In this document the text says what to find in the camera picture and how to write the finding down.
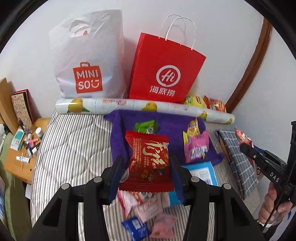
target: miniso shopping bag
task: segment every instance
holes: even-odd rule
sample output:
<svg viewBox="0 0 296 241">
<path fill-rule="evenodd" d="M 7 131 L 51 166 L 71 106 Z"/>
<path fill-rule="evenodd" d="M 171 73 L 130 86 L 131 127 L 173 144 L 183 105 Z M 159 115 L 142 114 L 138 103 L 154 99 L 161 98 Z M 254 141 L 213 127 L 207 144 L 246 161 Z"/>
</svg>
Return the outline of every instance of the miniso shopping bag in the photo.
<svg viewBox="0 0 296 241">
<path fill-rule="evenodd" d="M 121 10 L 87 13 L 49 32 L 54 74 L 63 98 L 122 98 Z"/>
<path fill-rule="evenodd" d="M 172 22 L 165 39 L 141 33 L 133 62 L 129 98 L 183 103 L 206 57 L 193 50 L 195 40 L 191 48 L 167 40 L 177 19 Z"/>
</svg>

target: finger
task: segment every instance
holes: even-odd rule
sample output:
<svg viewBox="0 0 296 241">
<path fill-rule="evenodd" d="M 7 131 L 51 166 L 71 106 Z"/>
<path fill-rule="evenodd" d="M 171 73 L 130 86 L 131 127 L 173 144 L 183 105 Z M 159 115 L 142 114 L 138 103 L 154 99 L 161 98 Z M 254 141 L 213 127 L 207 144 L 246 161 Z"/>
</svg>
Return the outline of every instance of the finger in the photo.
<svg viewBox="0 0 296 241">
<path fill-rule="evenodd" d="M 280 215 L 278 216 L 278 218 L 276 219 L 277 221 L 282 221 L 283 218 L 290 212 L 290 210 L 287 210 L 283 213 L 280 213 Z"/>
<path fill-rule="evenodd" d="M 269 213 L 271 213 L 274 208 L 274 200 L 272 198 L 270 198 L 270 196 L 268 194 L 265 195 L 264 204 L 265 204 L 266 210 Z"/>
<path fill-rule="evenodd" d="M 274 200 L 276 200 L 276 194 L 277 193 L 276 193 L 276 189 L 274 187 L 274 184 L 271 182 L 268 187 L 267 195 L 269 195 L 269 197 L 274 201 Z"/>
<path fill-rule="evenodd" d="M 260 208 L 259 213 L 258 213 L 259 221 L 262 223 L 265 223 L 266 220 L 268 219 L 269 215 L 270 215 L 270 212 L 267 211 L 266 205 L 265 205 L 265 203 L 263 203 L 263 205 Z"/>
<path fill-rule="evenodd" d="M 281 205 L 279 205 L 278 207 L 278 212 L 279 213 L 283 213 L 283 212 L 289 212 L 292 208 L 293 204 L 290 201 L 286 201 L 284 203 L 282 203 Z"/>
</svg>

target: purple towel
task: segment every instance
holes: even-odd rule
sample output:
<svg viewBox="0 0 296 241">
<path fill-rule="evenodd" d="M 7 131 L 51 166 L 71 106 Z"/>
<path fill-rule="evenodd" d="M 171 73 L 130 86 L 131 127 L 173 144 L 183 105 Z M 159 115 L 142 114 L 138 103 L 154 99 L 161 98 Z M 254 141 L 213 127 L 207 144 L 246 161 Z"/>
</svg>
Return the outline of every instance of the purple towel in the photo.
<svg viewBox="0 0 296 241">
<path fill-rule="evenodd" d="M 155 120 L 158 123 L 157 134 L 169 137 L 169 154 L 176 155 L 180 165 L 186 165 L 183 131 L 187 130 L 189 122 L 194 120 L 194 117 L 150 111 L 115 110 L 110 114 L 105 115 L 104 118 L 108 121 L 111 121 L 113 124 L 110 137 L 113 162 L 118 155 L 122 155 L 124 160 L 127 162 L 127 166 L 133 152 L 125 139 L 126 131 L 133 131 L 134 125 L 137 122 L 141 123 Z M 201 118 L 198 118 L 198 127 L 201 133 L 206 129 L 205 124 Z M 209 151 L 206 154 L 205 159 L 200 158 L 191 164 L 211 161 L 212 165 L 214 166 L 219 164 L 224 159 L 224 157 L 224 153 L 216 153 L 216 150 L 210 139 Z"/>
</svg>

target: blue packet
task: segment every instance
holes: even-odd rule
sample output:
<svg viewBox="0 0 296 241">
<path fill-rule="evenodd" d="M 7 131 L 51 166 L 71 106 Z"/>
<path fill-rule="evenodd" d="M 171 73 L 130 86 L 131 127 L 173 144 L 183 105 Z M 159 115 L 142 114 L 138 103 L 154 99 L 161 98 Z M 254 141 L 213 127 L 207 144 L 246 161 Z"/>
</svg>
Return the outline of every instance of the blue packet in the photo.
<svg viewBox="0 0 296 241">
<path fill-rule="evenodd" d="M 187 168 L 192 176 L 199 177 L 209 185 L 218 186 L 213 165 L 210 161 L 188 164 L 181 166 Z M 163 193 L 163 208 L 182 204 L 177 197 L 176 191 Z"/>
<path fill-rule="evenodd" d="M 125 220 L 121 224 L 130 233 L 131 241 L 140 241 L 151 234 L 147 224 L 142 223 L 137 217 Z"/>
</svg>

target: pink snack packet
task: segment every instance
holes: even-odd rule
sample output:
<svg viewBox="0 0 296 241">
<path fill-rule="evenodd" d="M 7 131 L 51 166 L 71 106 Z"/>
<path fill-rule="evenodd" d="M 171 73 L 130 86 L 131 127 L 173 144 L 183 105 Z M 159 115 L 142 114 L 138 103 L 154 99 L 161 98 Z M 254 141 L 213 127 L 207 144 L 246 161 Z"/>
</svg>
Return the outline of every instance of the pink snack packet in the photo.
<svg viewBox="0 0 296 241">
<path fill-rule="evenodd" d="M 172 228 L 176 220 L 177 218 L 174 215 L 168 213 L 158 214 L 154 220 L 153 230 L 150 234 L 150 238 L 175 238 Z"/>
<path fill-rule="evenodd" d="M 142 223 L 154 218 L 157 214 L 163 212 L 161 193 L 154 193 L 151 198 L 145 199 L 143 203 L 134 207 L 133 210 Z"/>
<path fill-rule="evenodd" d="M 203 133 L 197 137 L 189 137 L 189 143 L 184 145 L 185 162 L 191 163 L 196 159 L 205 158 L 209 150 L 209 133 Z"/>
<path fill-rule="evenodd" d="M 120 205 L 123 209 L 124 218 L 127 218 L 131 212 L 131 209 L 140 204 L 136 197 L 127 191 L 117 191 L 117 198 L 120 202 Z"/>
</svg>

